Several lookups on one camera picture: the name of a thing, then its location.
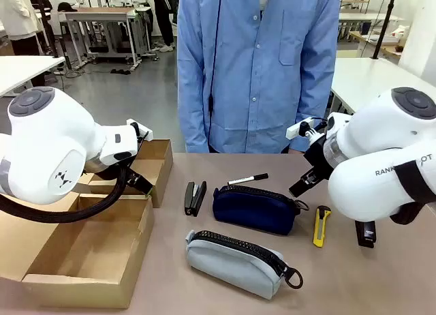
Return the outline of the grey pencil case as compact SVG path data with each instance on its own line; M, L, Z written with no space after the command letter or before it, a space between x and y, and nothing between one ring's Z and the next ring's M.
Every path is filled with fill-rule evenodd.
M282 281L302 288L301 273L275 250L209 230L192 230L185 241L190 267L259 297L272 299Z

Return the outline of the white desk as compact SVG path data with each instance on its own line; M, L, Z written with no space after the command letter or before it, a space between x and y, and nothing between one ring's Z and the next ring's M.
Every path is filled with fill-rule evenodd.
M372 23L378 25L386 19L385 13L352 13L344 12L339 14L339 28L348 29L349 31L359 31L363 23Z

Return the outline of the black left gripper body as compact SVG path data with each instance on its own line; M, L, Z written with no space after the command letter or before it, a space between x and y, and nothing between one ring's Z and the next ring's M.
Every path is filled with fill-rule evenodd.
M103 180L122 178L125 183L135 183L140 179L140 174L131 169L135 158L131 151L123 151L110 155L110 160L114 160L115 163L105 165L99 155L96 155L87 160L87 173L96 173Z

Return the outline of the black stapler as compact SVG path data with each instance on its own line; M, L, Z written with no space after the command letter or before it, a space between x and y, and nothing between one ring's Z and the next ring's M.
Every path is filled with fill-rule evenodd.
M375 222L355 221L358 245L366 248L374 248L377 240Z
M206 181L200 185L190 181L185 191L185 215L197 217L207 190Z

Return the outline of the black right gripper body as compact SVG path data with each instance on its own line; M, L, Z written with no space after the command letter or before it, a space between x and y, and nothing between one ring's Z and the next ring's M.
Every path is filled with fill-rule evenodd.
M312 169L305 173L302 177L306 181L322 181L328 180L333 172L333 167L328 163L324 155L324 143L326 137L318 138L310 145L304 154L305 159L312 165Z

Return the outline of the person in white coat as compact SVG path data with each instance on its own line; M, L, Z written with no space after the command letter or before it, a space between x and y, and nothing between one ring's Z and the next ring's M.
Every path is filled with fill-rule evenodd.
M40 55L37 33L43 26L31 0L0 0L0 21L15 55Z

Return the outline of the small cardboard box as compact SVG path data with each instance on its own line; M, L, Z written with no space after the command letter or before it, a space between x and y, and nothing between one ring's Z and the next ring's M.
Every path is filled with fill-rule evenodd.
M160 208L162 204L172 164L170 140L155 139L143 143L131 165L132 170L153 184L153 189L148 193L148 196L151 197L154 208ZM102 179L98 175L90 173L83 175L79 182L88 185L88 188L82 189L85 193L109 194L116 179Z

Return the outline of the person's left forearm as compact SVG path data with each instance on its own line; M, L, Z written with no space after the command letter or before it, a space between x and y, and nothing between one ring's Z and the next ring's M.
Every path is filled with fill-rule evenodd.
M301 67L300 101L295 123L308 117L323 117L330 96L334 63Z

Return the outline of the black tripod pole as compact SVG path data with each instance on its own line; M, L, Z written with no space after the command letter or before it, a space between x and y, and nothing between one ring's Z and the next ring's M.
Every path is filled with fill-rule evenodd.
M394 8L394 2L395 2L395 0L389 1L387 11L386 11L386 16L385 16L385 19L384 19L384 22L383 22L383 25L381 28L381 32L380 32L379 38L377 40L377 43L375 45L375 50L374 50L373 55L371 57L374 60L378 59L378 54L379 54L379 51L382 47L383 39L384 39L384 36L385 36L387 28L388 28L388 23L390 21L392 10Z

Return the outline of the white table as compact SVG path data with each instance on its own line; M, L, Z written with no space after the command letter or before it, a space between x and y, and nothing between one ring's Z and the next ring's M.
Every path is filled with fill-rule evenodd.
M32 86L31 79L65 61L51 56L0 56L0 98L14 97L20 86Z
M353 114L381 93L396 87L413 87L436 102L436 87L385 59L338 58L330 112Z

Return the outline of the large cardboard box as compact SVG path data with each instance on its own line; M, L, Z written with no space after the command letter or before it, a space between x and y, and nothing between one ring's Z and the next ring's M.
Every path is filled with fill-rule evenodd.
M43 306L127 309L153 229L153 203L123 195L71 224L0 211L0 282L16 282Z

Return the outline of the person in black clothes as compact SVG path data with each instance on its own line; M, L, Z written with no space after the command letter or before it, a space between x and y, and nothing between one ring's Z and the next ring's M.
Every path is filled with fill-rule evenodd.
M159 48L161 53L167 53L174 50L174 34L170 15L177 21L178 0L153 0L155 6L155 15L159 30L161 32L164 45Z

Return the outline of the navy blue pencil case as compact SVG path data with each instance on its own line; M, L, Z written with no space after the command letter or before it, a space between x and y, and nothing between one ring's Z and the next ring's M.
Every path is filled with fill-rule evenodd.
M289 235L295 217L308 210L301 200L243 185L226 185L213 193L217 221L275 235Z

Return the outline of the brown topped workbench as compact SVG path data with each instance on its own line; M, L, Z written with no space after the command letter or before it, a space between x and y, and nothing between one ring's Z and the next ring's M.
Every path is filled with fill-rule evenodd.
M151 56L151 43L145 21L146 7L80 7L75 12L59 12L59 18L67 24L74 51L78 59L77 69L100 57L122 58L131 63L130 71L134 71L142 62L143 56ZM129 41L125 52L120 52L121 34L114 28L125 25ZM101 51L92 51L90 36L95 34L93 25L98 26L100 38L106 43Z

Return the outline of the person in blue shirt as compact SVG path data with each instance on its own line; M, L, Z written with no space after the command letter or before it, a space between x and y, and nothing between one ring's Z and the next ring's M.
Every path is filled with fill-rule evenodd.
M179 0L177 67L203 72L208 150L304 152L288 140L300 101L301 67L337 57L340 0Z

